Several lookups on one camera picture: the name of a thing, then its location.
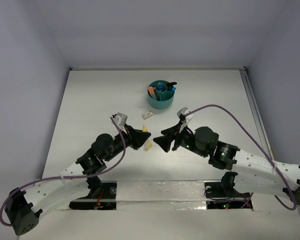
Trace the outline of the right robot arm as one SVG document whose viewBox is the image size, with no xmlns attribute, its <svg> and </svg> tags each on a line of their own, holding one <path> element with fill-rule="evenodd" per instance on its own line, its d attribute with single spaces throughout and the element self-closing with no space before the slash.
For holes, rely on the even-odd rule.
<svg viewBox="0 0 300 240">
<path fill-rule="evenodd" d="M 209 165 L 224 171 L 220 180 L 205 184 L 207 198 L 217 201 L 261 193 L 295 200 L 300 206 L 298 164 L 271 164 L 264 157 L 220 141 L 219 135 L 207 126 L 191 131 L 178 123 L 162 130 L 161 136 L 153 140 L 166 153 L 183 147 L 200 157 L 208 158 Z"/>
</svg>

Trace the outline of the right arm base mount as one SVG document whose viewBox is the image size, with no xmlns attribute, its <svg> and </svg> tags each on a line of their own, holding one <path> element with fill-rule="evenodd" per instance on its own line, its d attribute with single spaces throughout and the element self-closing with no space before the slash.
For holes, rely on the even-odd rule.
<svg viewBox="0 0 300 240">
<path fill-rule="evenodd" d="M 237 175 L 237 172 L 227 171 L 221 180 L 204 183 L 208 210 L 253 209 L 252 194 L 235 189 Z"/>
</svg>

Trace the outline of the orange highlighter piece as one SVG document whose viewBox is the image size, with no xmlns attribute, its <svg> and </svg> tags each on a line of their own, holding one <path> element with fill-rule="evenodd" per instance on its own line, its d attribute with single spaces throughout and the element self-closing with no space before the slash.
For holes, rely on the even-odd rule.
<svg viewBox="0 0 300 240">
<path fill-rule="evenodd" d="M 152 86 L 149 86 L 149 87 L 147 88 L 148 91 L 154 91 L 154 89 L 155 89 L 155 88 L 152 87 Z"/>
</svg>

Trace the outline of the clear orange-tipped highlighter body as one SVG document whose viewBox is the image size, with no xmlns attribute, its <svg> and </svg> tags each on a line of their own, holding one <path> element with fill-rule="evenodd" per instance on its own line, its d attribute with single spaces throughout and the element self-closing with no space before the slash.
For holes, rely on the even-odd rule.
<svg viewBox="0 0 300 240">
<path fill-rule="evenodd" d="M 154 100 L 157 100 L 157 97 L 156 97 L 156 94 L 155 94 L 155 91 L 154 91 L 154 90 L 150 90 L 150 91 L 149 91 L 149 94 L 150 94 L 150 96 L 151 96 Z"/>
</svg>

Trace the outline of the yellow highlighter body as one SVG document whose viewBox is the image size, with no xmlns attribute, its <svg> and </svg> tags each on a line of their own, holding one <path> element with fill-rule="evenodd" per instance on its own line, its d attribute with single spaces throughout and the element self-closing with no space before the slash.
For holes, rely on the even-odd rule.
<svg viewBox="0 0 300 240">
<path fill-rule="evenodd" d="M 148 129 L 147 129 L 147 127 L 145 125 L 143 125 L 141 131 L 144 132 L 144 133 L 148 133 Z"/>
</svg>

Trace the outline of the yellow highlighter cap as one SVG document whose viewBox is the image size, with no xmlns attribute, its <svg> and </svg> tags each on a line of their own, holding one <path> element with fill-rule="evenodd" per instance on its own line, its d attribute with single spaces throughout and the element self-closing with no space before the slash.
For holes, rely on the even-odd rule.
<svg viewBox="0 0 300 240">
<path fill-rule="evenodd" d="M 145 143 L 144 143 L 144 150 L 147 152 L 151 149 L 151 147 L 153 146 L 152 142 L 150 140 L 147 140 Z"/>
</svg>

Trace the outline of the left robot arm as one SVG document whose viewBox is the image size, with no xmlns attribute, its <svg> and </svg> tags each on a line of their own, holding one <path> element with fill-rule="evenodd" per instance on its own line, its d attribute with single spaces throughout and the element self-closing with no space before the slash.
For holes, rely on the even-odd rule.
<svg viewBox="0 0 300 240">
<path fill-rule="evenodd" d="M 13 189 L 4 202 L 5 213 L 16 236 L 33 230 L 45 215 L 66 203 L 80 198 L 80 190 L 91 198 L 98 198 L 103 184 L 99 175 L 109 169 L 106 162 L 127 148 L 138 150 L 151 136 L 149 132 L 124 125 L 116 136 L 100 134 L 91 147 L 73 164 L 57 176 L 42 178 Z"/>
</svg>

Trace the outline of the clear spray bottle blue cap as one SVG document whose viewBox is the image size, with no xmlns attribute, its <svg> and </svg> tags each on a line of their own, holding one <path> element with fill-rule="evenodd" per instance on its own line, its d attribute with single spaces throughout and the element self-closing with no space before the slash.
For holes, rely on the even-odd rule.
<svg viewBox="0 0 300 240">
<path fill-rule="evenodd" d="M 156 89 L 158 90 L 158 91 L 162 91 L 162 82 L 159 82 L 157 85 L 156 85 Z"/>
</svg>

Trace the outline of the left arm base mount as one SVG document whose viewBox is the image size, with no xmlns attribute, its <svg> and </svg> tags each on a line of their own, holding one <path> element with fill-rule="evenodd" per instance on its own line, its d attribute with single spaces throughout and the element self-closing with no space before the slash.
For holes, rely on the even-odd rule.
<svg viewBox="0 0 300 240">
<path fill-rule="evenodd" d="M 80 197 L 69 203 L 71 210 L 116 210 L 117 181 L 99 181 L 94 190 L 89 190 L 87 196 Z"/>
</svg>

